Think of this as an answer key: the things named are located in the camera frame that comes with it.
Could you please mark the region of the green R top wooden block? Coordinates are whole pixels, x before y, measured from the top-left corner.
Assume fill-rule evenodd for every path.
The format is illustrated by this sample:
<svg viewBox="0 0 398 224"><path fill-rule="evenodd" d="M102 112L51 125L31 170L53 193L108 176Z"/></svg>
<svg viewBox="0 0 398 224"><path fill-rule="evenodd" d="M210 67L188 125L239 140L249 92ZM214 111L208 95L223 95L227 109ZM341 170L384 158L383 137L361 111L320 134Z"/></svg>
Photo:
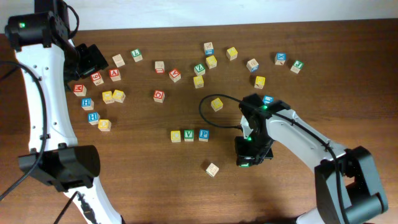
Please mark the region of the green R top wooden block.
<svg viewBox="0 0 398 224"><path fill-rule="evenodd" d="M215 177L219 171L219 167L217 167L214 163L210 163L210 165L206 168L206 173L211 176Z"/></svg>

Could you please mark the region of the blue P wooden block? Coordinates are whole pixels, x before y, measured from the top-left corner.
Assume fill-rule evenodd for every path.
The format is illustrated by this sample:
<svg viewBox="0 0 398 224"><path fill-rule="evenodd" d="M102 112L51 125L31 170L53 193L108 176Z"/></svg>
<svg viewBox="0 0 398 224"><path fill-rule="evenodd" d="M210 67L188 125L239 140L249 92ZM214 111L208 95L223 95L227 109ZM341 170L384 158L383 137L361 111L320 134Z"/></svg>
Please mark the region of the blue P wooden block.
<svg viewBox="0 0 398 224"><path fill-rule="evenodd" d="M208 129L201 129L199 131L199 141L208 142L210 137L210 131Z"/></svg>

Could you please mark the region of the green V wooden block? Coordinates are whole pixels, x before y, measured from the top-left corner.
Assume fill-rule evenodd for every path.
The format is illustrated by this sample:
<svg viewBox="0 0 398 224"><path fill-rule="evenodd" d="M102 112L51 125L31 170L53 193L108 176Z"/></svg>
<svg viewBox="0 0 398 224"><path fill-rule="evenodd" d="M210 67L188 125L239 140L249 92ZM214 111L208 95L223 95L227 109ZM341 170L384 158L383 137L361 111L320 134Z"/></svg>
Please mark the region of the green V wooden block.
<svg viewBox="0 0 398 224"><path fill-rule="evenodd" d="M194 141L194 130L185 129L184 130L184 141L193 142Z"/></svg>

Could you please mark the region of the yellow C wooden block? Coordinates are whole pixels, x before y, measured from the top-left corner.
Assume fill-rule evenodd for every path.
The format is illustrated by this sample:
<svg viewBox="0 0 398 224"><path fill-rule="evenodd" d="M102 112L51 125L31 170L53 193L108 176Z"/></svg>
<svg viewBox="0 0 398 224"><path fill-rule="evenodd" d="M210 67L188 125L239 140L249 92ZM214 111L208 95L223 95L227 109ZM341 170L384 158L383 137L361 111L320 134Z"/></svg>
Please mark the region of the yellow C wooden block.
<svg viewBox="0 0 398 224"><path fill-rule="evenodd" d="M173 143L181 142L181 132L179 130L170 132L170 139Z"/></svg>

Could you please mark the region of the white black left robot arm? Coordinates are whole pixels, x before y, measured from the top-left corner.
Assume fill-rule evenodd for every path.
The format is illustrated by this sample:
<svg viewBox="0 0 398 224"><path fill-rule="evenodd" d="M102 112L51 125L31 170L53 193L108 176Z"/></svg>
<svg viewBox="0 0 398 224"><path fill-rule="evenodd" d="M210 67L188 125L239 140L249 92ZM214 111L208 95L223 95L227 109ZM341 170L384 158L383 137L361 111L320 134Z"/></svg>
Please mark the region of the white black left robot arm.
<svg viewBox="0 0 398 224"><path fill-rule="evenodd" d="M73 43L71 12L65 1L35 0L32 14L12 16L5 26L29 107L29 153L18 158L19 168L64 193L86 222L122 223L100 182L98 150L79 145L68 114L68 83L108 65L96 45Z"/></svg>

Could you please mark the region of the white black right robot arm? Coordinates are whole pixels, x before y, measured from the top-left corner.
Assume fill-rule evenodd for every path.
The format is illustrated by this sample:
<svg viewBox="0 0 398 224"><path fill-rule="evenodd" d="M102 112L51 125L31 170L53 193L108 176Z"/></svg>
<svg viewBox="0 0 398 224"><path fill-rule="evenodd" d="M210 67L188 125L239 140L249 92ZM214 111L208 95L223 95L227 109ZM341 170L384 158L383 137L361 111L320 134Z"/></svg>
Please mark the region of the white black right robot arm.
<svg viewBox="0 0 398 224"><path fill-rule="evenodd" d="M264 104L253 94L239 102L239 109L243 135L234 140L238 166L272 159L272 145L279 142L315 175L317 206L288 223L366 223L387 211L387 197L366 148L334 142L280 100Z"/></svg>

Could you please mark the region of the red 6 wooden block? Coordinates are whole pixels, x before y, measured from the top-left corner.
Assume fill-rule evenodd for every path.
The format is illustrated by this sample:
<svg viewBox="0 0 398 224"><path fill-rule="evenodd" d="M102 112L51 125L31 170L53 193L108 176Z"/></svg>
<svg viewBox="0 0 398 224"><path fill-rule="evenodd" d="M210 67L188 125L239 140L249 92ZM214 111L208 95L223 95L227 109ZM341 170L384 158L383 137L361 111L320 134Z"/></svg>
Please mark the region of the red 6 wooden block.
<svg viewBox="0 0 398 224"><path fill-rule="evenodd" d="M104 83L103 78L101 76L101 74L99 72L95 72L93 74L90 75L91 77L91 81L96 85L101 85Z"/></svg>

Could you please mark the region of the plain top wooden block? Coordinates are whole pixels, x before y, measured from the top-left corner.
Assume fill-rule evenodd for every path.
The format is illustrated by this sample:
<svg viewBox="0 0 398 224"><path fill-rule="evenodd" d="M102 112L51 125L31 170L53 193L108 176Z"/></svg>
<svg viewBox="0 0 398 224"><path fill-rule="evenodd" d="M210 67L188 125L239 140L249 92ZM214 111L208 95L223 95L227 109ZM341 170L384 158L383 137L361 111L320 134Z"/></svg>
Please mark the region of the plain top wooden block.
<svg viewBox="0 0 398 224"><path fill-rule="evenodd" d="M119 68L125 65L125 62L121 56L121 54L117 54L115 56L112 57L115 65Z"/></svg>

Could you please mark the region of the red W wooden block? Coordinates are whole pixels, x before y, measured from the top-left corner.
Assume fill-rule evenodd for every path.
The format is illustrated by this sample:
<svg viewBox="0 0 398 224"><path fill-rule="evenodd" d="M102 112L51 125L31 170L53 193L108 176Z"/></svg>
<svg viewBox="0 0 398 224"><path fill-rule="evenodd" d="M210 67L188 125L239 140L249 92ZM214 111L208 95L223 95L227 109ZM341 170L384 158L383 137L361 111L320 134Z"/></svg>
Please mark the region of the red W wooden block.
<svg viewBox="0 0 398 224"><path fill-rule="evenodd" d="M86 87L84 85L74 85L73 92L76 96L86 96Z"/></svg>

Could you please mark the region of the yellow pair left wooden block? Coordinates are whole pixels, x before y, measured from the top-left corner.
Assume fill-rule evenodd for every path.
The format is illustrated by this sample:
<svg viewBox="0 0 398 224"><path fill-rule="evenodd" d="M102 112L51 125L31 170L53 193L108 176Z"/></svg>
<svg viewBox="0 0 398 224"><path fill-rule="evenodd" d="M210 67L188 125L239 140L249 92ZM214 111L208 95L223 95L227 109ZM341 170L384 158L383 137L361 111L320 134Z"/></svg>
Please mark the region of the yellow pair left wooden block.
<svg viewBox="0 0 398 224"><path fill-rule="evenodd" d="M113 92L112 91L104 91L102 92L103 101L106 104L114 103Z"/></svg>

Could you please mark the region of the yellow pair wooden block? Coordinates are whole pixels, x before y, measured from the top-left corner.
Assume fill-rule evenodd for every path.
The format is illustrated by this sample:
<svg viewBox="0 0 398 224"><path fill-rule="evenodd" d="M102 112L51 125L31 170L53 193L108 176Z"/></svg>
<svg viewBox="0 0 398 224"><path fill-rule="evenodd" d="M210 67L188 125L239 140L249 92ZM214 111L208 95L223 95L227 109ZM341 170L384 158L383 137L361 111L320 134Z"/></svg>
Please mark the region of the yellow pair wooden block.
<svg viewBox="0 0 398 224"><path fill-rule="evenodd" d="M102 92L103 101L106 104L114 103L113 92L112 91L104 91Z"/></svg>
<svg viewBox="0 0 398 224"><path fill-rule="evenodd" d="M113 100L118 103L123 103L125 100L125 93L121 90L114 90L113 92Z"/></svg>

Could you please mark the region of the blue H upper wooden block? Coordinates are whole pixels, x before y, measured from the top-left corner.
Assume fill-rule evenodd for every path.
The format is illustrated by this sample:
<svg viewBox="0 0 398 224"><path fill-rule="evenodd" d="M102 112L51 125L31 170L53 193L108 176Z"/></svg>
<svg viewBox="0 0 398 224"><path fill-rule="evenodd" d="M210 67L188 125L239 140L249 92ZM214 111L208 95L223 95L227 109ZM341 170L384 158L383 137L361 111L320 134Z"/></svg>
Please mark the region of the blue H upper wooden block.
<svg viewBox="0 0 398 224"><path fill-rule="evenodd" d="M81 107L85 111L94 110L95 104L94 104L94 101L91 98L83 98L81 100Z"/></svg>

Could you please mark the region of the blue h wooden block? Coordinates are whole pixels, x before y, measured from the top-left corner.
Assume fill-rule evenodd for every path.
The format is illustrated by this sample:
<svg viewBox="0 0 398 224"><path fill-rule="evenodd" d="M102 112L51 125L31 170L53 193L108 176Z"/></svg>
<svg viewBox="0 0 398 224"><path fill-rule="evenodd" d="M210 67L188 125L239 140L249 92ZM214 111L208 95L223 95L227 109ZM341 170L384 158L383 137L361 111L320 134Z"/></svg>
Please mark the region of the blue h wooden block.
<svg viewBox="0 0 398 224"><path fill-rule="evenodd" d="M88 122L91 125L96 125L99 123L100 115L97 112L89 113L88 114Z"/></svg>
<svg viewBox="0 0 398 224"><path fill-rule="evenodd" d="M94 110L95 104L94 104L94 101L91 98L83 98L81 100L81 107L85 111Z"/></svg>

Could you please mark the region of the green L far wooden block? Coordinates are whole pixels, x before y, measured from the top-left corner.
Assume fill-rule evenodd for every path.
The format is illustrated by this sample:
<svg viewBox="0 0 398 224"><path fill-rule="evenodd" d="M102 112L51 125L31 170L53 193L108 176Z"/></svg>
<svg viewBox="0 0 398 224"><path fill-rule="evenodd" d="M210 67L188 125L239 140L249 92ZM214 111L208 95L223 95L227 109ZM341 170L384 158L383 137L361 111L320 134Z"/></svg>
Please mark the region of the green L far wooden block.
<svg viewBox="0 0 398 224"><path fill-rule="evenodd" d="M132 50L131 51L131 55L132 55L132 57L133 57L133 60L135 61L135 62L139 62L139 61L141 61L143 58L142 58L142 53L141 53L141 51L139 50L139 49L134 49L134 50Z"/></svg>

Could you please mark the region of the yellow pair right wooden block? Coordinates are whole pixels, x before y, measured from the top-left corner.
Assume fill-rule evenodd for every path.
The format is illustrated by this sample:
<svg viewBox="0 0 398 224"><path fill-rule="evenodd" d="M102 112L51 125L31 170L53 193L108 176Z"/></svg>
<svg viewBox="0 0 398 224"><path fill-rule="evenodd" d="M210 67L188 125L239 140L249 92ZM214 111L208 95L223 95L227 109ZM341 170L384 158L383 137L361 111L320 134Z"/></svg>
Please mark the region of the yellow pair right wooden block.
<svg viewBox="0 0 398 224"><path fill-rule="evenodd" d="M113 100L118 103L123 103L125 100L125 93L121 90L114 90L113 92Z"/></svg>

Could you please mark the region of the blue L wooden block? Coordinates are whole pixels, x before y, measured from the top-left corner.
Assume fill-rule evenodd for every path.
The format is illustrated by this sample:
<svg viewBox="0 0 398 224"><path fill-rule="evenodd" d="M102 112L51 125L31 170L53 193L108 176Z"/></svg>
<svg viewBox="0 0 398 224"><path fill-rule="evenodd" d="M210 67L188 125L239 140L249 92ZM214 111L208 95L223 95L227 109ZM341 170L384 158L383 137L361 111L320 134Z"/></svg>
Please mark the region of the blue L wooden block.
<svg viewBox="0 0 398 224"><path fill-rule="evenodd" d="M263 97L262 101L263 101L264 104L269 104L269 103L272 103L274 101L274 98L272 96L267 96L266 95L266 96Z"/></svg>

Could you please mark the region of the yellow umbrella wooden block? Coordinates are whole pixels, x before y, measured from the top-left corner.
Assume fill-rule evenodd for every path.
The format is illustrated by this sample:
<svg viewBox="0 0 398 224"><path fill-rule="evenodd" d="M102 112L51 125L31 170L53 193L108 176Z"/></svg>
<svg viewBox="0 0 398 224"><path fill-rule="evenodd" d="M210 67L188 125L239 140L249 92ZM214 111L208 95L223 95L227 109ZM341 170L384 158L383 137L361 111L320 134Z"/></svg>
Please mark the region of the yellow umbrella wooden block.
<svg viewBox="0 0 398 224"><path fill-rule="evenodd" d="M216 98L211 101L211 107L215 112L217 112L223 108L223 102L220 100L220 98Z"/></svg>

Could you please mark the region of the blue H lower wooden block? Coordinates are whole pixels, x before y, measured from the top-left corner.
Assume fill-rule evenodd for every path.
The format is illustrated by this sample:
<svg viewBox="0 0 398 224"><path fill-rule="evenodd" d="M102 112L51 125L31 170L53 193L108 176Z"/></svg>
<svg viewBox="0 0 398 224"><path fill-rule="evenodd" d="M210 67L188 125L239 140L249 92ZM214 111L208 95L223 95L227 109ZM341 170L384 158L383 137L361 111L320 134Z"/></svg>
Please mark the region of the blue H lower wooden block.
<svg viewBox="0 0 398 224"><path fill-rule="evenodd" d="M97 112L89 113L88 114L88 122L91 125L96 125L99 123L100 115Z"/></svg>

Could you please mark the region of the yellow lower left wooden block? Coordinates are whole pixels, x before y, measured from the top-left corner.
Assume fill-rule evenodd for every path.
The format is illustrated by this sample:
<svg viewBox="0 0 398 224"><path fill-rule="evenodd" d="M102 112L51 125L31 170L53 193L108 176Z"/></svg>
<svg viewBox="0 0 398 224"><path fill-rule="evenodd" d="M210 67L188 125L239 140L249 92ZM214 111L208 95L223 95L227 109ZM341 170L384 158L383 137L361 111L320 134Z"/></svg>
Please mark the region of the yellow lower left wooden block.
<svg viewBox="0 0 398 224"><path fill-rule="evenodd" d="M100 119L98 121L98 129L100 131L110 131L111 130L111 121L108 119Z"/></svg>

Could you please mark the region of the red side I wooden block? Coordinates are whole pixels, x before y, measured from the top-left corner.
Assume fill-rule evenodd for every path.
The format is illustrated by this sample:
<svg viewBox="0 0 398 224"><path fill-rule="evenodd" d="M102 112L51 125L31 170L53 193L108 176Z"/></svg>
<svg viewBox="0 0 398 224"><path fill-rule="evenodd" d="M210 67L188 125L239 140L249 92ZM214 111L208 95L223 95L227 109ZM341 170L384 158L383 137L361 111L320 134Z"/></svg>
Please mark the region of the red side I wooden block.
<svg viewBox="0 0 398 224"><path fill-rule="evenodd" d="M156 73L164 73L165 72L164 61L155 61L155 72Z"/></svg>

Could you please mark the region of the yellow T wooden block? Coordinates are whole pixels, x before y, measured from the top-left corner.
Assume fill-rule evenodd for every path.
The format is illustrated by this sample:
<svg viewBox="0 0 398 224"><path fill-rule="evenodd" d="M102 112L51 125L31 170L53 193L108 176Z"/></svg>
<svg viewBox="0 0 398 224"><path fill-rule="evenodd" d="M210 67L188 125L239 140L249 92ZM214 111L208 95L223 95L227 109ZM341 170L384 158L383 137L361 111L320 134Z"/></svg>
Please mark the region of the yellow T wooden block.
<svg viewBox="0 0 398 224"><path fill-rule="evenodd" d="M262 76L257 76L254 82L254 87L257 89L263 89L266 82L266 78Z"/></svg>

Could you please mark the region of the red O wooden block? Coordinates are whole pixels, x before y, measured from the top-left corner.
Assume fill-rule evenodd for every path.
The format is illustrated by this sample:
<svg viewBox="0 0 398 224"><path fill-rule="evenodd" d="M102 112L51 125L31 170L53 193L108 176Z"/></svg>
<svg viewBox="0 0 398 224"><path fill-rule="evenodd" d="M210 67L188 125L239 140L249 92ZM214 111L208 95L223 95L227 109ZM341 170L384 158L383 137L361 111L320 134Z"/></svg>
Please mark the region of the red O wooden block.
<svg viewBox="0 0 398 224"><path fill-rule="evenodd" d="M165 92L161 90L156 90L154 92L153 99L155 102L163 103L165 99Z"/></svg>

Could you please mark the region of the red tilted A wooden block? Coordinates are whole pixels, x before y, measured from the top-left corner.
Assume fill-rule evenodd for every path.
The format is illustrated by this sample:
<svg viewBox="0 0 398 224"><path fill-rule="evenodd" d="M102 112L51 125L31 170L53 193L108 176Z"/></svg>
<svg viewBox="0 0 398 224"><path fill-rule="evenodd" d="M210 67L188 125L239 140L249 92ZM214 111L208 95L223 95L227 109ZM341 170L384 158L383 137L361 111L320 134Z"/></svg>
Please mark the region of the red tilted A wooden block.
<svg viewBox="0 0 398 224"><path fill-rule="evenodd" d="M169 71L169 77L175 83L175 82L179 81L182 76L181 76L180 71L175 68L175 69Z"/></svg>

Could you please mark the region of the blue D side wooden block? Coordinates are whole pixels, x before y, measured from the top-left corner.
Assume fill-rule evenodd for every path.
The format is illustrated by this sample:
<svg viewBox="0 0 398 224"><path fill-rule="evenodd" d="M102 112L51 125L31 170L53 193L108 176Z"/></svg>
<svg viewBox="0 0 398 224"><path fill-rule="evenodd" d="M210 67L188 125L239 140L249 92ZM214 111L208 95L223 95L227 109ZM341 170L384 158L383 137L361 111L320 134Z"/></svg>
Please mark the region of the blue D side wooden block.
<svg viewBox="0 0 398 224"><path fill-rule="evenodd" d="M259 68L259 63L253 58L247 62L246 67L250 72L255 72Z"/></svg>

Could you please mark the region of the yellow spider wooden block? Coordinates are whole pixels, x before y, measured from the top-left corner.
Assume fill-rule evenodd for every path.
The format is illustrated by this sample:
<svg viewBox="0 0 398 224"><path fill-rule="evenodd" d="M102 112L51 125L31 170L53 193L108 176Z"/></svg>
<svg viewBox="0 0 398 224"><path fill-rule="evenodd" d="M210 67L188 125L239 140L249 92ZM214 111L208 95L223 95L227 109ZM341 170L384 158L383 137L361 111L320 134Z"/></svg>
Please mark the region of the yellow spider wooden block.
<svg viewBox="0 0 398 224"><path fill-rule="evenodd" d="M204 87L204 79L202 76L193 77L193 83L195 88L203 88Z"/></svg>

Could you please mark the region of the green Z wooden block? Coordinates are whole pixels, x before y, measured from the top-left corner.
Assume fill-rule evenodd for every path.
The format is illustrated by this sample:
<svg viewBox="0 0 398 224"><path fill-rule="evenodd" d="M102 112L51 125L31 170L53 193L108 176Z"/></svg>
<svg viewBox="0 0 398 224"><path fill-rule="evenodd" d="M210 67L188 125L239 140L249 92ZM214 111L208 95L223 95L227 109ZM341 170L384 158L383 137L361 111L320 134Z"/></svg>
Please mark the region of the green Z wooden block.
<svg viewBox="0 0 398 224"><path fill-rule="evenodd" d="M204 75L205 72L206 72L205 66L204 66L202 63L200 63L200 64L194 66L194 72L195 72L195 74L196 74L197 76L202 76L202 75Z"/></svg>

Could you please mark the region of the yellow mid wooden block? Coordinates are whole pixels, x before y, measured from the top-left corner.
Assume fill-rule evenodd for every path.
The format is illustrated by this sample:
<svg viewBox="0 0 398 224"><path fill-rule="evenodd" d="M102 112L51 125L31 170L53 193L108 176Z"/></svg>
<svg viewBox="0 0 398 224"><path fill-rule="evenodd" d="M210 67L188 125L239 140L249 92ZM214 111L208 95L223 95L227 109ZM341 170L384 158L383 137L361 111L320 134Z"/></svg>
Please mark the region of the yellow mid wooden block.
<svg viewBox="0 0 398 224"><path fill-rule="evenodd" d="M214 55L211 55L206 58L206 64L209 69L215 68L217 66L217 59Z"/></svg>

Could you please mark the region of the blue X wooden block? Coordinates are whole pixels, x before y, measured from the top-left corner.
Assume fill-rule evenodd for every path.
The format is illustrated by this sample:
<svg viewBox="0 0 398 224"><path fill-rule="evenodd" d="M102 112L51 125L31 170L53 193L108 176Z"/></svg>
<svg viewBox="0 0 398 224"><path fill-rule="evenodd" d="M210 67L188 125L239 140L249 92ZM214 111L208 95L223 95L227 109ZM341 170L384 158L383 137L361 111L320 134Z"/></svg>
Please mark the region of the blue X wooden block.
<svg viewBox="0 0 398 224"><path fill-rule="evenodd" d="M274 59L276 65L284 65L286 60L287 60L286 53L283 53L283 52L277 52L276 53L275 59Z"/></svg>

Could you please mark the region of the green J wooden block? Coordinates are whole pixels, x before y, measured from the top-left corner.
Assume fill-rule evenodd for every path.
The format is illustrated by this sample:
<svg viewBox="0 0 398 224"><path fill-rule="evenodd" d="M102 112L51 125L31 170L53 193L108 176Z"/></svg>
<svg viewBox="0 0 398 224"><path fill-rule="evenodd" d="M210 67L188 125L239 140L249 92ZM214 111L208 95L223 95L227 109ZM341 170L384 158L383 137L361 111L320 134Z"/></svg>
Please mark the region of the green J wooden block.
<svg viewBox="0 0 398 224"><path fill-rule="evenodd" d="M291 70L292 72L298 74L298 73L301 71L301 69L303 68L303 66L304 66L304 63L303 63L303 62L301 62L301 61L299 61L299 60L296 60L296 61L293 63L293 65L292 65L292 67L291 67L290 70Z"/></svg>

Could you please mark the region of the yellow far wooden block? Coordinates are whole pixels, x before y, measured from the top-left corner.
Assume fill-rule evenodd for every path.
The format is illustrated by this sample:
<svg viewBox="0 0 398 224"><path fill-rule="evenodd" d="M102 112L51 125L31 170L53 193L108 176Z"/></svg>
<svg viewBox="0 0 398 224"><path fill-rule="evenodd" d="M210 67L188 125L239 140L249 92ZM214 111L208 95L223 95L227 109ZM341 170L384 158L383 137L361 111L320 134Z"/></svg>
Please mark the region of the yellow far wooden block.
<svg viewBox="0 0 398 224"><path fill-rule="evenodd" d="M226 56L229 60L234 60L238 56L238 51L236 50L235 47L231 47L226 50Z"/></svg>

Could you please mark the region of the blue side far wooden block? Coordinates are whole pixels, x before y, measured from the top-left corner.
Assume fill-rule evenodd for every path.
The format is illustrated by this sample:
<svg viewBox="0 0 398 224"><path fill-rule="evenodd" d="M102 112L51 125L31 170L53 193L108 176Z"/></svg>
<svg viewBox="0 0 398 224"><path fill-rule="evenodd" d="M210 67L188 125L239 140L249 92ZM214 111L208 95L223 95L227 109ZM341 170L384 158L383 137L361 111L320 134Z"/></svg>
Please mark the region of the blue side far wooden block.
<svg viewBox="0 0 398 224"><path fill-rule="evenodd" d="M214 54L214 47L212 42L206 42L203 44L203 49L205 55L213 55Z"/></svg>

